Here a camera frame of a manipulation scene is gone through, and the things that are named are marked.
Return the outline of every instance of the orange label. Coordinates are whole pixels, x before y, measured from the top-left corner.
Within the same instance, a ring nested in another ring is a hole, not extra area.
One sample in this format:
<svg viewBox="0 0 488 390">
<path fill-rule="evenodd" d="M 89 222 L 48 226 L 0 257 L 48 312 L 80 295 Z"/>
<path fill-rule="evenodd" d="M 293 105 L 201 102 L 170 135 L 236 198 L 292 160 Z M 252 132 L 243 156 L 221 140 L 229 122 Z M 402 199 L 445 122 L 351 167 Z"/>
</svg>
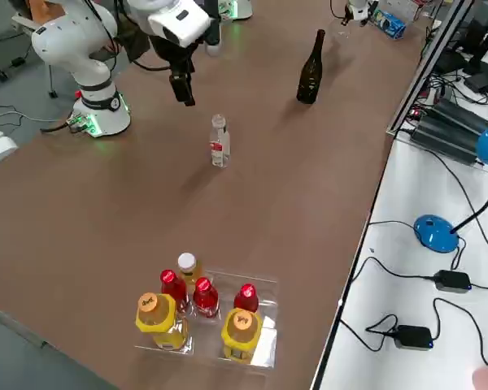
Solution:
<svg viewBox="0 0 488 390">
<path fill-rule="evenodd" d="M 235 325 L 235 327 L 241 331 L 245 331 L 251 326 L 252 323 L 253 317 L 251 316 L 251 313 L 245 310 L 238 311 L 235 314 L 235 317 L 233 317 L 233 325 Z"/>
</svg>

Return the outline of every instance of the yellow bottle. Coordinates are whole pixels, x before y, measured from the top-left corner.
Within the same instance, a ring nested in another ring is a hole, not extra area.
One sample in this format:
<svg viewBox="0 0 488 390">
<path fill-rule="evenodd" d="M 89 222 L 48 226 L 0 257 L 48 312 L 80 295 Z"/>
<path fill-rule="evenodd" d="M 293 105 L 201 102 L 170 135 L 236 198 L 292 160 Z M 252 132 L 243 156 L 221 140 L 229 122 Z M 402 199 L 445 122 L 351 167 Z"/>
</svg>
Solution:
<svg viewBox="0 0 488 390">
<path fill-rule="evenodd" d="M 136 326 L 162 349 L 180 349 L 188 337 L 186 318 L 176 316 L 176 302 L 168 294 L 143 294 L 137 302 Z"/>
<path fill-rule="evenodd" d="M 186 282 L 188 292 L 193 293 L 195 291 L 195 282 L 203 276 L 203 268 L 200 261 L 191 253 L 182 253 L 177 259 L 177 265 L 179 266 L 181 278 Z"/>
<path fill-rule="evenodd" d="M 235 362 L 251 363 L 261 330 L 262 320 L 257 313 L 239 308 L 231 310 L 220 333 L 224 355 Z"/>
</svg>

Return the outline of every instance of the red bottle cap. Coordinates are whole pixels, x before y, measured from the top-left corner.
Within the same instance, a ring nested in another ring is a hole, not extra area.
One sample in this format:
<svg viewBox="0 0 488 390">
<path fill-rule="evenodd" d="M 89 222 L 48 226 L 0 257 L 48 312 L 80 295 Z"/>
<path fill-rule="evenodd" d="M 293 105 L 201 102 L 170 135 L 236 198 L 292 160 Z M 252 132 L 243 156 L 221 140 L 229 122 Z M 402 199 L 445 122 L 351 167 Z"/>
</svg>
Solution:
<svg viewBox="0 0 488 390">
<path fill-rule="evenodd" d="M 211 288 L 210 280 L 207 278 L 198 278 L 197 282 L 195 283 L 195 289 L 201 293 L 209 291 Z"/>
<path fill-rule="evenodd" d="M 241 287 L 241 294 L 243 297 L 252 298 L 252 297 L 256 297 L 257 290 L 253 284 L 246 283 Z"/>
<path fill-rule="evenodd" d="M 177 278 L 177 275 L 172 270 L 164 270 L 161 272 L 161 281 L 163 283 L 171 283 Z"/>
</svg>

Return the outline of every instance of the red bottle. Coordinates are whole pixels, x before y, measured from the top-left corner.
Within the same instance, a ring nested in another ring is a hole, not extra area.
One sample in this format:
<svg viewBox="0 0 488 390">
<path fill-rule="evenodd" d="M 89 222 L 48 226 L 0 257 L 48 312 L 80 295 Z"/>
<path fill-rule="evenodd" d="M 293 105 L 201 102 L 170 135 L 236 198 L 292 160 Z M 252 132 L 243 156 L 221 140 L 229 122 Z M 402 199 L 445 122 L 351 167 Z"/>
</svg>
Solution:
<svg viewBox="0 0 488 390">
<path fill-rule="evenodd" d="M 161 292 L 168 294 L 176 300 L 176 309 L 178 313 L 184 313 L 188 305 L 188 296 L 186 294 L 186 282 L 177 277 L 172 270 L 161 272 Z"/>
<path fill-rule="evenodd" d="M 194 302 L 197 311 L 204 317 L 213 318 L 219 311 L 219 293 L 207 278 L 198 278 L 195 283 Z"/>
<path fill-rule="evenodd" d="M 253 313 L 259 308 L 259 298 L 257 290 L 251 283 L 246 283 L 241 287 L 241 291 L 235 296 L 233 307 L 252 311 Z"/>
</svg>

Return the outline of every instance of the yellow juice bottle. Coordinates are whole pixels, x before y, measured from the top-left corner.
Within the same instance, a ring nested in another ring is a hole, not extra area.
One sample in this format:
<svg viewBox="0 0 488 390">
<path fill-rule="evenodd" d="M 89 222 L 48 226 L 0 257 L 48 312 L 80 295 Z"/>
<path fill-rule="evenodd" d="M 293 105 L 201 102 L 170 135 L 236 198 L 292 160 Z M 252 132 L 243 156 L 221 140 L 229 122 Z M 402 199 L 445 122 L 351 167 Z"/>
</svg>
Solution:
<svg viewBox="0 0 488 390">
<path fill-rule="evenodd" d="M 186 318 L 177 317 L 176 302 L 168 294 L 143 294 L 137 302 L 136 326 L 161 349 L 180 349 L 188 337 Z"/>
</svg>

